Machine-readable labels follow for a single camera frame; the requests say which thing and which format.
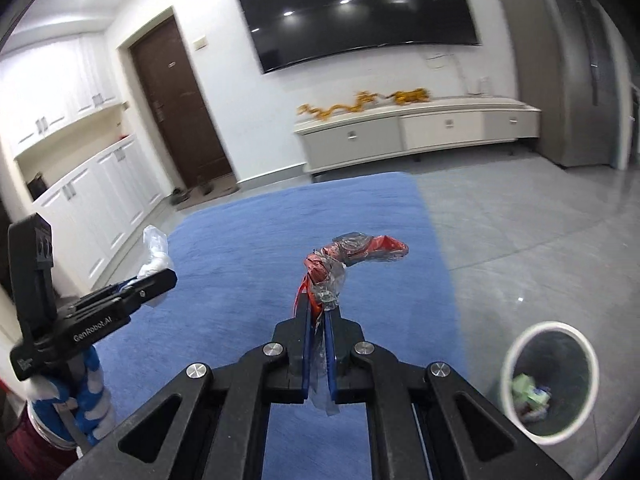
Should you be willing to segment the red sleeved left forearm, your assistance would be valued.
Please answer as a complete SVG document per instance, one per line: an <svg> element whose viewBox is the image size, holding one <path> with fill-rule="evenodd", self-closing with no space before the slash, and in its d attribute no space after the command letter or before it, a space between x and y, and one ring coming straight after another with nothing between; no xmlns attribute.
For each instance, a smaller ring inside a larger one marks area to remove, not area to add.
<svg viewBox="0 0 640 480"><path fill-rule="evenodd" d="M76 450L61 450L38 434L27 408L1 437L2 479L57 479L78 461Z"/></svg>

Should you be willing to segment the blue white gloved left hand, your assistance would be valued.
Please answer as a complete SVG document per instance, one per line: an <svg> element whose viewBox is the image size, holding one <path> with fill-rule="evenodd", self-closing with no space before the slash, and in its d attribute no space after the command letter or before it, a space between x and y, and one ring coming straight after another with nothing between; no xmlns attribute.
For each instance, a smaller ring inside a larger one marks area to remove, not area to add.
<svg viewBox="0 0 640 480"><path fill-rule="evenodd" d="M76 434L96 445L115 428L110 390L104 385L101 362L93 346L66 365L64 378L34 375L25 382L27 415L36 433L55 448L78 448L62 416L73 419Z"/></svg>

